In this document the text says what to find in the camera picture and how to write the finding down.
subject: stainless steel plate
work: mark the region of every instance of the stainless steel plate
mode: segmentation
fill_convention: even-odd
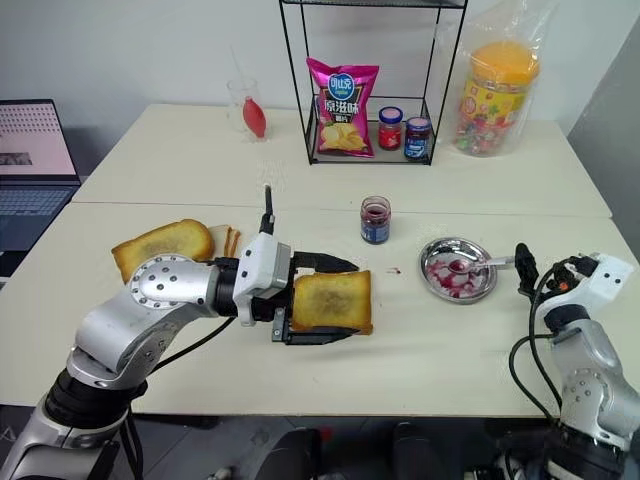
[[[459,304],[475,303],[496,286],[496,267],[485,267],[465,274],[449,270],[455,260],[480,262],[491,255],[469,240],[458,237],[439,238],[427,244],[420,253],[420,271],[429,290],[437,296]]]

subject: black cable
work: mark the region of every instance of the black cable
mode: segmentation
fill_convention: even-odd
[[[129,468],[131,469],[131,473],[133,473],[133,477],[135,480],[143,480],[142,476],[139,476],[139,468],[138,468],[138,459],[133,452],[133,448],[131,448],[131,441],[129,440],[129,432],[127,429],[127,422],[122,422],[120,425],[120,440],[122,440],[122,447],[124,448],[124,453],[127,457],[127,463],[129,464]]]
[[[220,325],[218,328],[216,328],[213,332],[211,332],[206,337],[201,338],[200,340],[198,340],[194,344],[189,345],[187,348],[185,348],[183,350],[180,350],[178,353],[175,353],[175,354],[171,355],[169,358],[166,358],[165,360],[159,362],[155,366],[155,368],[153,370],[151,370],[151,373],[157,372],[162,367],[166,367],[171,362],[174,362],[174,361],[178,360],[179,358],[184,357],[187,353],[193,352],[196,348],[201,347],[202,345],[207,343],[209,340],[211,340],[212,338],[214,338],[218,334],[222,333],[222,331],[225,328],[227,328],[229,325],[231,325],[231,322],[233,322],[235,319],[236,319],[236,317],[229,317],[222,325]]]
[[[567,261],[568,259],[564,259],[558,262],[556,265],[564,264]],[[533,295],[533,299],[531,302],[531,309],[529,310],[529,345],[531,346],[531,355],[533,355],[533,360],[534,362],[536,362],[536,366],[538,367],[538,370],[540,371],[542,378],[544,378],[544,381],[551,389],[551,393],[553,393],[553,396],[555,397],[556,402],[558,403],[558,407],[562,408],[562,397],[560,396],[560,393],[558,393],[556,386],[551,381],[551,378],[547,374],[547,371],[544,368],[542,361],[540,360],[540,356],[538,355],[538,348],[536,347],[536,342],[535,342],[536,310],[538,310],[538,304],[540,301],[540,295],[542,294],[542,289],[544,288],[544,286],[547,283],[547,280],[549,280],[552,274],[553,274],[553,268],[551,268],[542,276],[542,279],[538,283],[538,287],[536,288],[536,291]]]
[[[509,480],[516,480],[516,475],[513,473],[513,468],[511,468],[511,450],[504,452],[504,466],[507,468]]]
[[[553,335],[540,334],[540,335],[534,336],[534,340],[540,339],[540,338],[553,338]],[[547,410],[546,407],[542,405],[542,403],[540,403],[540,401],[527,389],[527,387],[523,385],[523,383],[518,378],[518,374],[516,373],[516,369],[515,369],[516,353],[518,352],[518,349],[528,341],[529,341],[529,336],[527,335],[526,337],[522,337],[520,340],[518,340],[511,348],[511,353],[509,353],[509,373],[511,373],[511,377],[513,378],[513,381],[516,383],[518,388],[522,390],[522,393],[524,393],[526,397],[529,400],[531,400],[531,402],[533,402],[533,404],[536,407],[538,407],[542,411],[542,413],[544,413],[544,416],[547,417],[547,419],[553,423],[555,422],[555,419],[553,418],[553,415],[551,415],[551,412],[549,412],[549,410]]]
[[[127,415],[127,427],[129,428],[129,433],[131,434],[131,440],[133,440],[133,449],[137,458],[137,474],[140,478],[144,477],[144,453],[142,451],[142,442],[140,441],[140,436],[138,435],[138,429],[136,428],[136,423],[133,419],[133,412],[131,411],[131,407],[129,407],[129,414]]]

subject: black metal rack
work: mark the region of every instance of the black metal rack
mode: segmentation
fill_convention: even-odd
[[[455,52],[458,48],[458,42],[460,41],[460,34],[462,32],[462,25],[464,23],[464,17],[467,9],[468,0],[278,0],[280,4],[280,15],[282,17],[282,27],[284,30],[284,37],[287,44],[287,54],[289,55],[289,65],[291,67],[291,75],[293,76],[293,86],[296,94],[296,102],[298,104],[298,111],[300,114],[300,125],[302,127],[302,133],[305,138],[305,142],[307,145],[307,155],[309,158],[310,164],[316,163],[359,163],[359,164],[394,164],[394,165],[431,165],[431,161],[433,158],[433,153],[435,151],[436,140],[438,137],[438,132],[440,130],[442,114],[444,111],[445,100],[447,97],[447,93],[449,90],[449,83],[451,81],[451,74],[453,72],[453,66],[455,62]],[[353,156],[337,156],[337,155],[328,155],[319,153],[316,150],[317,145],[317,111],[316,111],[316,97],[317,93],[315,93],[313,80],[311,75],[309,75],[309,82],[311,85],[312,99],[311,104],[309,105],[309,113],[307,117],[307,123],[305,125],[305,113],[303,113],[302,103],[300,100],[300,91],[298,89],[298,79],[296,78],[295,66],[293,61],[293,56],[291,52],[291,42],[289,38],[289,30],[287,28],[287,19],[285,15],[285,5],[297,5],[300,8],[300,19],[302,23],[302,33],[304,36],[304,44],[305,44],[305,52],[307,57],[309,55],[309,41],[307,37],[307,21],[305,18],[305,6],[316,5],[316,6],[334,6],[334,7],[377,7],[377,8],[414,8],[414,9],[435,9],[437,10],[436,20],[435,20],[435,28],[433,31],[433,36],[431,38],[431,49],[428,53],[428,64],[427,64],[427,73],[424,82],[424,89],[422,92],[422,96],[374,96],[369,97],[368,107],[372,102],[380,103],[381,105],[386,104],[394,104],[395,101],[409,102],[415,105],[412,108],[412,111],[419,112],[420,116],[427,117],[433,122],[432,116],[429,114],[429,109],[427,107],[427,85],[429,83],[429,75],[431,74],[431,63],[433,60],[433,54],[436,45],[436,35],[438,32],[438,26],[441,21],[441,14],[443,10],[459,10],[460,19],[458,23],[458,29],[455,38],[455,44],[453,46],[453,52],[451,55],[451,62],[448,66],[447,79],[444,85],[444,92],[441,99],[441,105],[439,109],[439,115],[437,117],[437,125],[433,125],[431,129],[431,135],[429,136],[429,145],[428,145],[428,153],[425,160],[420,162],[409,161],[405,158],[402,148],[389,152],[382,150],[378,147],[377,143],[377,129],[378,123],[377,120],[372,120],[368,117],[369,124],[369,135],[372,139],[371,144],[374,149],[375,156],[373,158],[362,158],[362,157],[353,157]]]

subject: orange lid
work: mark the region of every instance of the orange lid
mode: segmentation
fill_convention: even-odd
[[[474,75],[495,83],[528,85],[540,71],[532,50],[516,42],[485,45],[471,54]]]

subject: potato chip bag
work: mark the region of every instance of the potato chip bag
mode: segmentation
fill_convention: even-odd
[[[367,99],[379,67],[329,67],[313,58],[307,58],[307,65],[320,89],[317,98],[318,151],[373,157],[367,128]]]

